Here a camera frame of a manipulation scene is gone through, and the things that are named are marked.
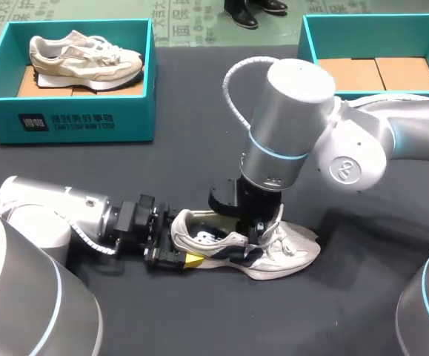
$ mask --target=shoe insole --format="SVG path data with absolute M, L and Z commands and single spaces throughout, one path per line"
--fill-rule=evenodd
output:
M 188 233 L 199 243 L 215 243 L 227 237 L 227 234 L 223 230 L 204 223 L 192 224 L 188 228 Z

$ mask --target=black mount bracket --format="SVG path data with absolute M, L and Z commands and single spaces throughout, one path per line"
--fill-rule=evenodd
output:
M 281 192 L 264 191 L 244 177 L 226 179 L 210 189 L 209 206 L 216 213 L 239 219 L 236 230 L 257 244 L 266 222 L 271 221 L 282 202 Z
M 155 207 L 154 197 L 141 195 L 138 203 L 125 200 L 120 209 L 114 208 L 111 216 L 116 223 L 105 236 L 115 241 L 117 257 L 142 252 L 150 269 L 183 269 L 186 253 L 177 251 L 170 238 L 170 227 L 176 214 L 176 210 L 163 203 Z

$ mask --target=white sneaker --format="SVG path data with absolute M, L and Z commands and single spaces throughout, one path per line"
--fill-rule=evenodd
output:
M 199 268 L 229 266 L 254 280 L 271 280 L 309 266 L 318 256 L 317 236 L 310 230 L 282 222 L 283 205 L 259 242 L 235 232 L 237 219 L 214 211 L 183 210 L 171 225 L 171 238 L 181 251 L 203 257 Z
M 142 56 L 100 36 L 72 31 L 63 39 L 34 36 L 30 60 L 40 88 L 81 86 L 94 91 L 123 88 L 143 77 Z

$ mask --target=yellow part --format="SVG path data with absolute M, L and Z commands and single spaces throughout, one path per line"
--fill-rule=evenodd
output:
M 203 257 L 195 256 L 194 254 L 186 254 L 183 268 L 196 268 L 202 264 Z

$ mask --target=floor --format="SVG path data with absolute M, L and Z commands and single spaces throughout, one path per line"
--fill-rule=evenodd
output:
M 292 45 L 306 13 L 429 13 L 429 0 L 285 2 L 288 16 L 257 12 L 259 28 L 245 30 L 222 12 L 222 0 L 0 0 L 0 32 L 8 21 L 151 17 L 158 46 Z

